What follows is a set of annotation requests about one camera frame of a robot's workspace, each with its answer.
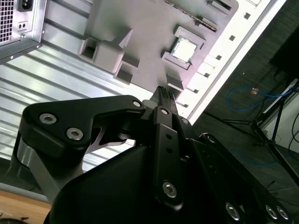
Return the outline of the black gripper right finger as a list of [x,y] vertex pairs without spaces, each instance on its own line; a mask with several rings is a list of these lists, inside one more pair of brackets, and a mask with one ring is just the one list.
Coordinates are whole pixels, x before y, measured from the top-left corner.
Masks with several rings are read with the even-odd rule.
[[286,208],[212,135],[197,135],[179,116],[174,95],[164,92],[186,160],[186,221],[190,224],[291,224]]

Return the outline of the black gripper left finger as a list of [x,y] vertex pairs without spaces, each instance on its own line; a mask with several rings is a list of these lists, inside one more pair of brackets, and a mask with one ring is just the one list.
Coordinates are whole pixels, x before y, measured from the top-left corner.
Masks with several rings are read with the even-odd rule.
[[134,147],[179,150],[164,87],[149,101],[130,95],[32,104],[22,114],[13,157],[53,205],[75,178]]

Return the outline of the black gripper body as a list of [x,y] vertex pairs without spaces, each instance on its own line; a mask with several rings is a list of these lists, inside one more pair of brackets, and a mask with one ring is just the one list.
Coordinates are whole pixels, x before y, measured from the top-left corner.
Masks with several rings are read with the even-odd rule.
[[47,224],[223,224],[224,203],[174,147],[129,149],[66,184]]

